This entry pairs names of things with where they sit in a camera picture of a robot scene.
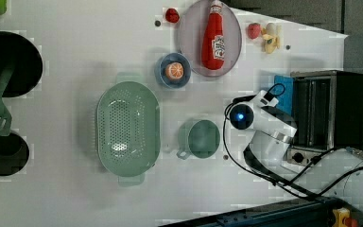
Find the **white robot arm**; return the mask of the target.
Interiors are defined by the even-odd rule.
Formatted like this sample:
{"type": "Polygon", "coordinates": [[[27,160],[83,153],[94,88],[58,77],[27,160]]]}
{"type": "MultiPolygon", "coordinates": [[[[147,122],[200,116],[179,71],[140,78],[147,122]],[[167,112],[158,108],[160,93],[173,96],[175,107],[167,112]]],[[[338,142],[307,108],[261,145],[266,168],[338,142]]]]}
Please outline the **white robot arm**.
{"type": "Polygon", "coordinates": [[[267,168],[282,166],[298,129],[293,117],[279,110],[277,104],[276,95],[262,90],[255,96],[235,98],[228,113],[234,128],[253,131],[247,153],[267,168]]]}

